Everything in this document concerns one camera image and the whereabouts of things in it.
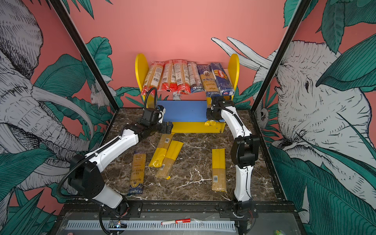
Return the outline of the dark-blue-top Arbella spaghetti pack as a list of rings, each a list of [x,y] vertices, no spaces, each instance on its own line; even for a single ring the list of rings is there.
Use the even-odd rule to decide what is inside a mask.
[[[209,65],[198,65],[198,72],[208,98],[220,96],[220,92]]]

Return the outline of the clear blue-end spaghetti pack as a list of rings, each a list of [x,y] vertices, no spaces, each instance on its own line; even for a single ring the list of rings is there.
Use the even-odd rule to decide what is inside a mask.
[[[188,62],[188,70],[191,93],[193,94],[204,91],[197,64],[195,62]]]

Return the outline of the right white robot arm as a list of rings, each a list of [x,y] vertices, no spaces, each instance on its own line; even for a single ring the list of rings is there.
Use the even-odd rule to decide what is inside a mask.
[[[251,196],[252,171],[258,160],[259,137],[253,135],[238,115],[232,100],[214,97],[206,112],[209,120],[223,120],[228,125],[234,138],[230,151],[231,159],[236,166],[236,187],[234,190],[233,212],[242,217],[254,212]]]

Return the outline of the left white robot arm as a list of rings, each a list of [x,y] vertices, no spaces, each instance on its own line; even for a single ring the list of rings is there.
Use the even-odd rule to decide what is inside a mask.
[[[101,173],[122,153],[137,145],[156,132],[170,134],[172,122],[163,120],[165,108],[144,108],[143,116],[136,122],[125,125],[119,135],[102,147],[86,155],[75,155],[70,162],[69,172],[63,176],[56,194],[63,199],[85,198],[124,216],[128,211],[125,196],[105,184]]]

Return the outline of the blue Barilla spaghetti pack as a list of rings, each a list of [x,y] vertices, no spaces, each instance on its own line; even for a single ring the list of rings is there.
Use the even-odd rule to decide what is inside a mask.
[[[220,94],[222,96],[233,96],[235,92],[233,85],[222,65],[220,63],[211,62],[210,67]]]

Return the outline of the red spaghetti pack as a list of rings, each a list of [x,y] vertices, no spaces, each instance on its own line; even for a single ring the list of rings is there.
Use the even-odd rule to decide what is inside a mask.
[[[159,90],[164,92],[177,92],[177,89],[174,63],[172,60],[168,60],[164,64]]]
[[[177,92],[183,95],[190,95],[191,85],[187,61],[175,59],[173,60],[173,65],[177,83]]]
[[[164,66],[165,62],[153,61],[151,63],[144,81],[142,95],[146,95],[146,93],[152,88],[159,88]]]

